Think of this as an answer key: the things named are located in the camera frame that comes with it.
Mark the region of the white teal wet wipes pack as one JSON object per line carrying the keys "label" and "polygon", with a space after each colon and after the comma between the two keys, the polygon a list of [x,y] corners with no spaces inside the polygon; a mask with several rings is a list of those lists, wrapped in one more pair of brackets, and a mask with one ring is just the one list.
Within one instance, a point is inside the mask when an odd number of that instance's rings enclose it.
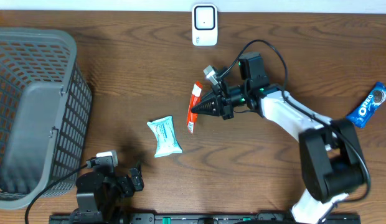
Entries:
{"label": "white teal wet wipes pack", "polygon": [[182,153],[182,148],[176,139],[172,116],[148,121],[147,125],[157,140],[155,158]]}

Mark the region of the blue Oreo cookie pack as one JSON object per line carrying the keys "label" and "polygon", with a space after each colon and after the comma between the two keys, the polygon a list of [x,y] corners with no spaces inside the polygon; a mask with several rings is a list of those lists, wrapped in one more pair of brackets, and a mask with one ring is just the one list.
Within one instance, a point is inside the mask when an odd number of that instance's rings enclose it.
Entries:
{"label": "blue Oreo cookie pack", "polygon": [[377,82],[366,99],[346,118],[358,128],[364,128],[380,105],[386,100],[386,86]]}

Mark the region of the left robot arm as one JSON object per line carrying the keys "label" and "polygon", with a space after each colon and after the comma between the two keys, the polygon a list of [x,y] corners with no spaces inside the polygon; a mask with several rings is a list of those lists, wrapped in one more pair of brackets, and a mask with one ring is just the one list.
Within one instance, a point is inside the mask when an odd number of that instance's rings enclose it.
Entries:
{"label": "left robot arm", "polygon": [[129,174],[117,176],[112,157],[87,161],[91,172],[77,179],[76,208],[69,223],[129,223],[129,217],[117,203],[144,189],[141,164],[129,169]]}

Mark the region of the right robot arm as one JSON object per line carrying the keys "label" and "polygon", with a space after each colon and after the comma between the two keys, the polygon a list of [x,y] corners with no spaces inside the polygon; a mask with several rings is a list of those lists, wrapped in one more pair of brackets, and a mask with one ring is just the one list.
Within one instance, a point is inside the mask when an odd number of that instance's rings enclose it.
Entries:
{"label": "right robot arm", "polygon": [[347,119],[331,119],[297,102],[278,84],[271,84],[263,59],[257,52],[238,56],[236,61],[243,84],[229,86],[228,69],[204,69],[211,91],[195,114],[232,119],[235,108],[247,106],[282,127],[299,143],[301,172],[306,190],[290,210],[296,223],[325,223],[338,203],[349,201],[349,194],[365,184],[370,175],[353,124]]}

